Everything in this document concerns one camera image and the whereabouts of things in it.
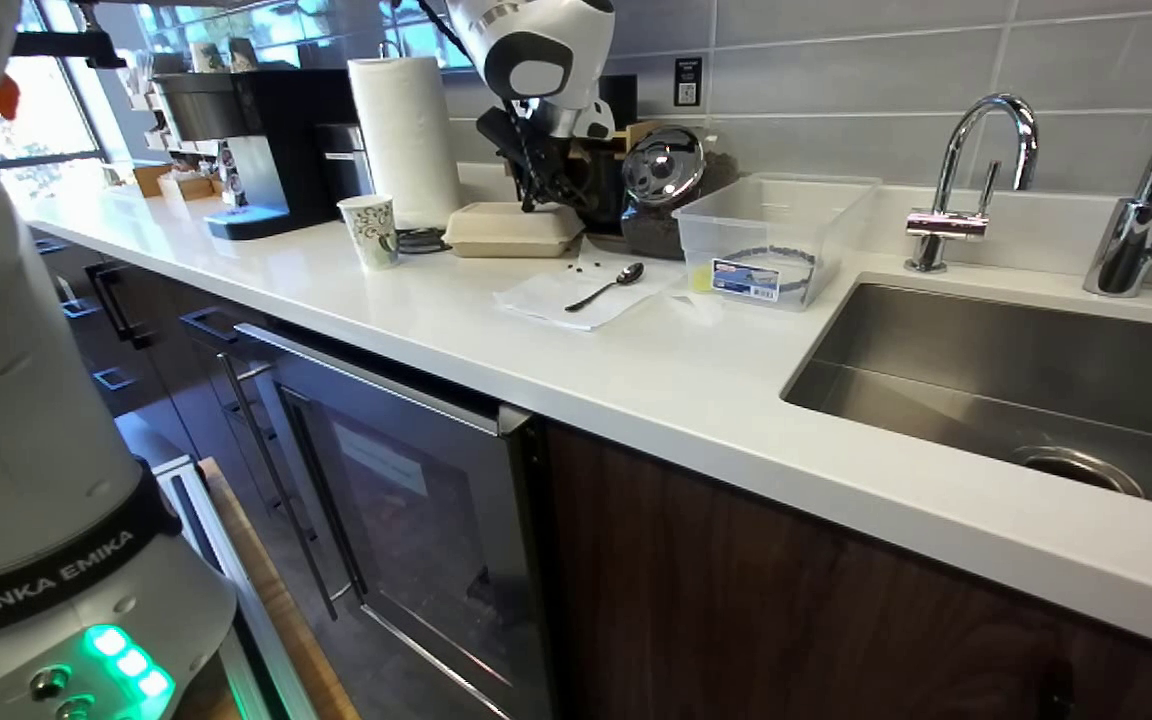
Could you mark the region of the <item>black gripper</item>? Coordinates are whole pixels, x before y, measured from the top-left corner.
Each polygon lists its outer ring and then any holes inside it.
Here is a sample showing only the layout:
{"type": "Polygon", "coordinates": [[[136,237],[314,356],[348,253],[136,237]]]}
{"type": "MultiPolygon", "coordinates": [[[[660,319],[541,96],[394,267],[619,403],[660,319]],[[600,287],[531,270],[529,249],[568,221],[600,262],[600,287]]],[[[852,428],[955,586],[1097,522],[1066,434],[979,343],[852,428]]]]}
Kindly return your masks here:
{"type": "Polygon", "coordinates": [[[584,222],[619,221],[619,139],[557,139],[536,120],[505,107],[479,111],[477,130],[505,154],[526,212],[564,205],[584,222]]]}

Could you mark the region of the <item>white Franka robot base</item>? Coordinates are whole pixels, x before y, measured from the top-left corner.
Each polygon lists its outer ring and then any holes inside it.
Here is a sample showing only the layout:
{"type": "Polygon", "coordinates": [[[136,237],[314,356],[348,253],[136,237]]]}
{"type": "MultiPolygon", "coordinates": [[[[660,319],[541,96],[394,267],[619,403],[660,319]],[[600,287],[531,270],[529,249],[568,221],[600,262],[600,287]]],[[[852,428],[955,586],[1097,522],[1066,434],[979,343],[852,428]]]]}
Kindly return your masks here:
{"type": "MultiPolygon", "coordinates": [[[[22,0],[0,0],[0,120],[22,0]]],[[[237,599],[90,381],[0,180],[0,720],[170,720],[237,599]]]]}

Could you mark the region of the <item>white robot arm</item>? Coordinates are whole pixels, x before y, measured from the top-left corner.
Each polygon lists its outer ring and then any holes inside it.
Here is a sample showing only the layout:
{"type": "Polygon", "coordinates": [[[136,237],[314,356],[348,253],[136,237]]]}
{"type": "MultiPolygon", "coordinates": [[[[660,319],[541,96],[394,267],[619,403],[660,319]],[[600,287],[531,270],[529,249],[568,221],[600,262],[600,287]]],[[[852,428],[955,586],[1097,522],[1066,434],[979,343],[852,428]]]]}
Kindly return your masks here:
{"type": "Polygon", "coordinates": [[[613,0],[417,0],[498,96],[477,130],[507,160],[526,212],[564,205],[607,221],[619,114],[600,90],[613,0]]]}

